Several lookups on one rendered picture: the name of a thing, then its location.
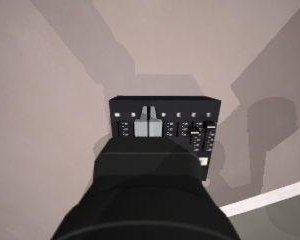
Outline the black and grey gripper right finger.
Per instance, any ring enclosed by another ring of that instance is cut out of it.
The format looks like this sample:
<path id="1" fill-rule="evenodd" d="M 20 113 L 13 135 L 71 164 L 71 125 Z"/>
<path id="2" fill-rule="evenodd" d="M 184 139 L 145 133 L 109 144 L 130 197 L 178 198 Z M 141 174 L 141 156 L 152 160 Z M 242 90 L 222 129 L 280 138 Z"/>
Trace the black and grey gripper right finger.
<path id="1" fill-rule="evenodd" d="M 149 106 L 149 137 L 162 137 L 162 120 L 156 119 L 154 106 Z"/>

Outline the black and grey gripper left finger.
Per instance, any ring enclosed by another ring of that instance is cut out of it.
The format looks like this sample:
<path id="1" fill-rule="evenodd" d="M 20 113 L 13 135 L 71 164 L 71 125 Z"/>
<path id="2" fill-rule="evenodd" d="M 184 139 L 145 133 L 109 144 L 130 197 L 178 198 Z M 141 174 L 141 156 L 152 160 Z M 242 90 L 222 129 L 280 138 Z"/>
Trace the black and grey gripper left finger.
<path id="1" fill-rule="evenodd" d="M 149 106 L 143 106 L 140 119 L 134 121 L 135 137 L 148 137 Z"/>

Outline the black lighting desk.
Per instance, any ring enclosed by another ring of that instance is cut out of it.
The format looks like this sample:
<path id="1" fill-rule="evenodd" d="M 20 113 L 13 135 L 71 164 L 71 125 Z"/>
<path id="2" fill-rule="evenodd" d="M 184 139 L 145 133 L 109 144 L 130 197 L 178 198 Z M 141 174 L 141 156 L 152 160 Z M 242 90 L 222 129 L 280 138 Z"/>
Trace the black lighting desk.
<path id="1" fill-rule="evenodd" d="M 112 137 L 135 137 L 143 106 L 154 106 L 162 137 L 184 137 L 201 161 L 206 181 L 221 100 L 207 96 L 116 96 L 109 100 Z M 199 133 L 200 131 L 200 133 Z"/>

